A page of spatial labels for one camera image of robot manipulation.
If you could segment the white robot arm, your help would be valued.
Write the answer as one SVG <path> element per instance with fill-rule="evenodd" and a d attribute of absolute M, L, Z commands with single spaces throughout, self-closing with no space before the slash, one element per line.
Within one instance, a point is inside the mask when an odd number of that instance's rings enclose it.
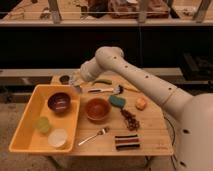
<path fill-rule="evenodd" d="M 98 48 L 79 75 L 90 82 L 105 71 L 125 78 L 180 123 L 177 171 L 213 171 L 213 93 L 193 96 L 128 63 L 119 47 Z"/>

